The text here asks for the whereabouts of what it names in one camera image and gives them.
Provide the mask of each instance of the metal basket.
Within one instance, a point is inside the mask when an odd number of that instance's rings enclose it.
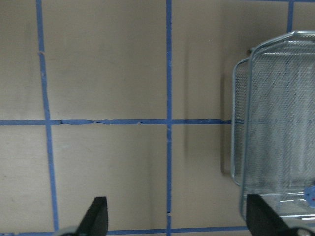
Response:
[[[260,44],[249,58],[241,214],[259,194],[283,218],[315,217],[315,32]]]
[[[244,155],[244,117],[248,82],[248,58],[236,64],[233,70],[233,111],[231,143],[231,176],[237,185],[242,178]]]

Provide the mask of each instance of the wire mesh basket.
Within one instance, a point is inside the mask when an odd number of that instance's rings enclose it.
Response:
[[[248,58],[236,64],[233,70],[233,111],[232,111],[232,144],[231,176],[237,185],[242,178],[244,155],[244,117],[248,82]]]
[[[255,193],[281,217],[314,218],[315,32],[262,43],[248,63],[241,214]]]

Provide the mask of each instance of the vertical blue line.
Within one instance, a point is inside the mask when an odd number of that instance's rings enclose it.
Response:
[[[172,234],[172,0],[166,0],[166,60],[167,60],[167,228]]]
[[[292,32],[293,11],[294,11],[294,0],[290,0],[289,1],[288,15],[287,15],[287,27],[286,27],[287,33]]]
[[[48,168],[50,175],[50,189],[52,196],[52,208],[54,218],[54,230],[58,230],[58,209],[57,209],[57,195],[56,195],[56,183],[55,183],[55,168],[52,148],[52,135],[50,125],[50,112],[47,95],[47,76],[46,76],[46,62],[45,62],[45,46],[44,46],[44,27],[43,27],[43,14],[41,7],[41,0],[36,0],[36,14],[37,14],[37,33],[38,33],[38,55],[40,62],[40,76],[42,84],[42,95],[44,104],[44,113],[46,120],[46,135],[47,135],[47,154],[48,154]]]

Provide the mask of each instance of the black object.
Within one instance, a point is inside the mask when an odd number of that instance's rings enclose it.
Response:
[[[246,225],[253,236],[315,236],[305,228],[290,228],[258,194],[247,195]]]
[[[75,233],[61,236],[106,236],[108,231],[108,211],[106,197],[94,198]]]

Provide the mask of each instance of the blue object in basket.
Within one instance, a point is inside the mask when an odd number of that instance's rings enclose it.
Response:
[[[315,208],[315,186],[305,188],[304,199],[308,202],[311,208]]]

